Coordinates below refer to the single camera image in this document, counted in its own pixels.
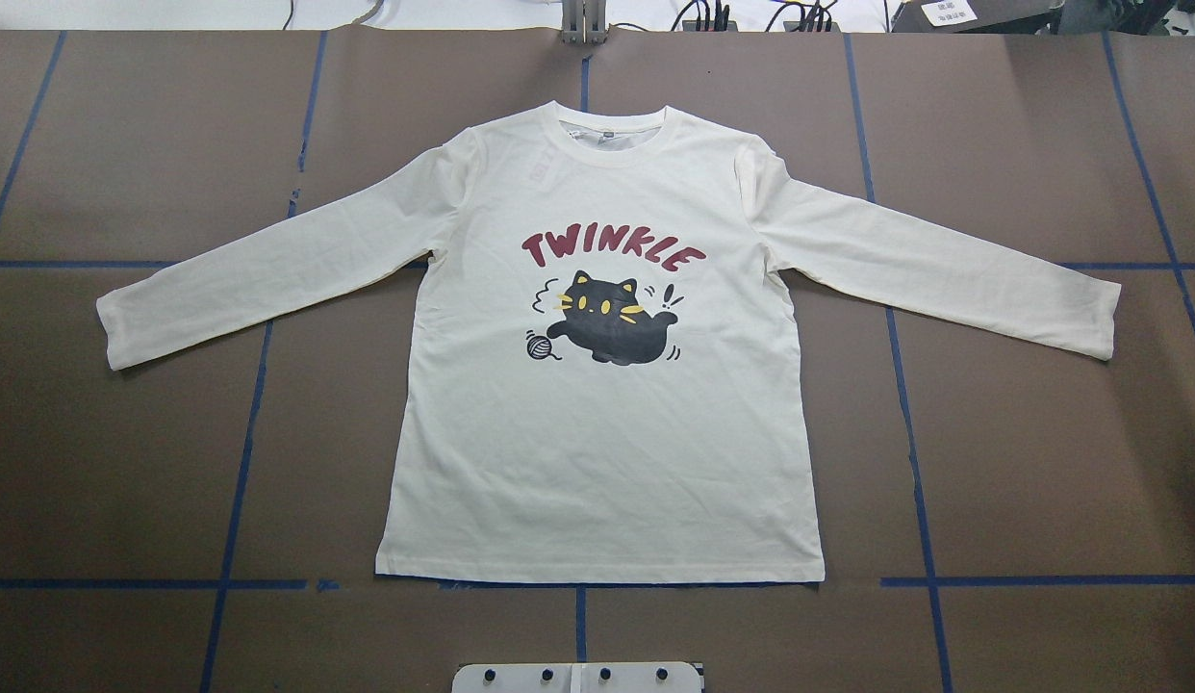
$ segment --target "blue tape line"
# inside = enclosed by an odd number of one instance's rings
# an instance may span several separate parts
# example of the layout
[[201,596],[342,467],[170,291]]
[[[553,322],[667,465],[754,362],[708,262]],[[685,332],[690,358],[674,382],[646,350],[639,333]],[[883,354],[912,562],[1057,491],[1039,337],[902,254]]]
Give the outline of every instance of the blue tape line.
[[302,189],[301,188],[294,188],[294,191],[289,192],[289,209],[286,210],[286,219],[289,219],[293,215],[298,215],[298,213],[299,213],[299,195],[301,195],[301,194],[302,194]]
[[216,658],[216,642],[220,640],[220,624],[225,614],[225,595],[229,590],[229,575],[234,565],[234,545],[238,544],[238,523],[243,516],[243,498],[246,493],[246,478],[251,470],[251,450],[255,448],[255,421],[259,417],[259,405],[264,399],[264,376],[268,374],[269,344],[272,342],[272,320],[264,324],[264,343],[259,346],[259,368],[255,373],[255,393],[251,394],[251,410],[246,417],[246,435],[243,440],[243,460],[238,466],[238,483],[234,487],[234,504],[229,513],[229,531],[225,535],[225,554],[220,564],[220,584],[216,587],[214,602],[214,620],[209,628],[209,649],[204,651],[203,674],[200,677],[201,693],[212,686],[212,670]]
[[581,59],[581,110],[589,112],[589,60],[593,56]]
[[853,100],[853,127],[858,133],[858,157],[862,158],[862,184],[866,188],[866,201],[876,201],[876,186],[871,183],[871,155],[866,153],[866,130],[862,127],[862,102],[858,100],[858,73],[853,67],[853,44],[850,35],[842,33],[845,42],[845,67],[850,75],[850,98]]
[[[315,100],[319,97],[320,74],[324,73],[324,51],[329,47],[329,32],[319,32],[319,45],[315,48],[315,69],[311,78],[311,96],[307,97],[307,115],[302,122],[302,148],[299,149],[299,172],[307,166],[307,145],[311,141],[311,125],[315,114]],[[289,219],[298,210],[290,206],[286,211]],[[200,677],[201,693],[207,693],[212,686],[212,670],[216,658],[216,642],[220,639],[220,624],[225,614],[225,594],[231,587],[231,570],[234,565],[234,545],[238,542],[238,526],[243,514],[243,498],[246,495],[246,478],[251,468],[251,450],[255,448],[255,421],[259,417],[259,404],[264,398],[264,376],[268,374],[269,344],[272,342],[272,320],[264,324],[264,343],[259,346],[259,368],[255,373],[255,393],[251,395],[251,411],[246,419],[246,435],[243,440],[243,459],[238,467],[238,483],[234,487],[234,504],[229,514],[229,531],[225,535],[225,556],[220,568],[220,587],[216,588],[214,620],[209,631],[209,649],[204,651],[204,666]]]
[[232,579],[227,589],[306,589],[306,579]]
[[212,670],[214,669],[214,662],[216,660],[216,642],[220,639],[220,619],[225,614],[225,596],[228,595],[228,589],[223,587],[216,589],[216,601],[214,601],[214,620],[212,620],[212,627],[209,628],[209,649],[204,651],[204,668],[200,675],[200,693],[209,693],[212,687]]
[[940,683],[945,693],[952,691],[952,670],[949,667],[948,636],[944,631],[944,612],[940,609],[940,591],[936,585],[936,556],[931,551],[931,526],[926,521],[926,499],[923,496],[923,472],[918,464],[918,444],[914,440],[914,419],[911,416],[909,392],[906,391],[906,369],[901,367],[901,341],[896,337],[896,315],[884,308],[888,319],[888,343],[893,352],[893,372],[896,374],[896,398],[901,404],[901,416],[906,419],[906,440],[909,442],[909,466],[914,473],[914,513],[918,516],[918,534],[923,544],[923,566],[926,570],[927,596],[931,599],[931,626],[936,632],[936,652],[940,657]]
[[79,269],[161,269],[176,264],[172,259],[0,259],[0,269],[79,270]]
[[[866,186],[866,201],[876,201],[875,180],[871,179],[871,158],[866,153],[866,128],[862,122],[862,100],[858,97],[858,74],[853,61],[853,43],[848,33],[842,33],[845,43],[845,66],[850,75],[850,98],[853,105],[853,124],[858,134],[858,155],[862,158],[862,184]],[[901,416],[906,419],[906,439],[909,442],[909,465],[914,473],[914,513],[918,516],[918,534],[923,545],[923,563],[927,578],[936,578],[936,558],[931,552],[931,528],[926,521],[926,502],[923,497],[923,474],[918,465],[918,447],[914,442],[914,421],[909,410],[909,394],[906,391],[906,370],[901,367],[901,342],[896,337],[896,317],[891,308],[884,307],[888,320],[888,344],[891,346],[893,372],[896,374],[896,397],[901,403]],[[949,667],[949,644],[944,631],[944,612],[940,609],[940,591],[936,584],[927,588],[931,597],[931,630],[936,634],[936,654],[939,657],[940,685],[944,693],[952,692],[952,670]]]
[[576,661],[588,662],[589,661],[589,642],[588,627],[586,627],[586,612],[589,608],[586,605],[586,589],[583,587],[576,588]]
[[1148,204],[1153,208],[1154,219],[1158,221],[1158,231],[1162,233],[1162,241],[1166,245],[1166,256],[1170,258],[1170,266],[1175,274],[1175,282],[1178,284],[1178,293],[1183,295],[1183,308],[1188,312],[1188,321],[1195,333],[1195,306],[1191,294],[1188,293],[1188,282],[1183,278],[1183,268],[1178,263],[1178,253],[1175,251],[1175,243],[1170,237],[1170,228],[1166,227],[1166,216],[1162,214],[1162,202],[1158,201],[1158,192],[1153,185],[1153,178],[1148,174],[1148,166],[1144,162],[1144,153],[1140,151],[1140,141],[1135,136],[1133,116],[1128,114],[1128,104],[1123,97],[1123,86],[1120,84],[1120,70],[1115,65],[1115,51],[1111,49],[1111,35],[1103,31],[1103,53],[1107,53],[1107,67],[1111,72],[1111,87],[1115,87],[1115,100],[1120,105],[1120,116],[1123,118],[1123,127],[1128,133],[1128,143],[1133,145],[1133,154],[1140,170],[1140,179],[1144,180],[1144,189],[1148,194]]
[[1071,270],[1170,270],[1170,263],[1059,263]]
[[324,70],[324,49],[329,44],[329,32],[319,32],[315,48],[315,73],[311,78],[311,97],[307,97],[307,117],[302,121],[302,149],[299,149],[299,172],[307,167],[307,143],[311,141],[311,123],[315,117],[315,97],[319,96],[319,74]]
[[[0,589],[216,589],[219,579],[0,578]],[[306,589],[306,579],[243,579],[231,589]]]
[[1195,584],[1195,575],[1023,575],[967,577],[884,577],[880,587],[1116,587]]
[[215,589],[216,579],[0,578],[0,589]]
[[33,98],[33,106],[29,112],[29,121],[25,122],[25,131],[20,135],[20,143],[17,145],[17,154],[12,158],[12,166],[7,170],[7,177],[2,182],[2,190],[0,191],[0,220],[2,219],[4,207],[7,207],[7,195],[12,192],[12,184],[17,180],[17,171],[20,171],[20,161],[25,158],[25,148],[29,146],[29,136],[33,131],[33,124],[37,123],[37,115],[42,111],[42,104],[47,100],[47,92],[51,87],[51,75],[55,74],[55,67],[57,66],[57,59],[62,54],[62,43],[67,39],[67,32],[60,31],[57,41],[55,42],[55,51],[51,51],[51,61],[47,65],[47,74],[42,75],[42,85],[38,87],[37,97]]

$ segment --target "black cat illustration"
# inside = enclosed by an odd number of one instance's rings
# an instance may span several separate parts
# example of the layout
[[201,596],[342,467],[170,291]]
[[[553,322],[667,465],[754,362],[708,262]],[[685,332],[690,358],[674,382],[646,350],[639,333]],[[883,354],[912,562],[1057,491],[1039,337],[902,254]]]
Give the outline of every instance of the black cat illustration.
[[578,271],[559,301],[563,320],[546,330],[547,337],[566,337],[593,351],[594,361],[620,367],[646,364],[661,356],[667,329],[679,321],[667,311],[646,313],[636,299],[636,280],[615,284]]

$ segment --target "white paper label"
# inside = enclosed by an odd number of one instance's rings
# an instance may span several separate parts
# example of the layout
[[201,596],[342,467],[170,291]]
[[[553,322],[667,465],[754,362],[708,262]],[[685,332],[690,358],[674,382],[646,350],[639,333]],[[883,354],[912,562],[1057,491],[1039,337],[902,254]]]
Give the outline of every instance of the white paper label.
[[942,0],[923,5],[923,13],[932,26],[960,25],[960,23],[972,23],[978,17],[970,4],[966,0]]

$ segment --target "long-sleeve t-shirt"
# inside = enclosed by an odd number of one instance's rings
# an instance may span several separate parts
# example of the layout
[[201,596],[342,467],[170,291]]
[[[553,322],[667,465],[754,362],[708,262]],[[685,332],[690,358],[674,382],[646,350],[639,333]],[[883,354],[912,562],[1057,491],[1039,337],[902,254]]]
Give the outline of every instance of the long-sleeve t-shirt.
[[825,577],[779,272],[1111,358],[1120,286],[791,179],[667,106],[545,104],[97,301],[114,369],[429,254],[379,574]]

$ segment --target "metal bracket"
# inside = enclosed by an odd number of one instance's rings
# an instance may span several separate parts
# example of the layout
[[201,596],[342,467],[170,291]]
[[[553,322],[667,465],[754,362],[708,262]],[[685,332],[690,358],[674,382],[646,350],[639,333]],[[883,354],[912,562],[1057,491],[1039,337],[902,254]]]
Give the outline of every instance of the metal bracket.
[[563,0],[563,43],[606,43],[606,0]]

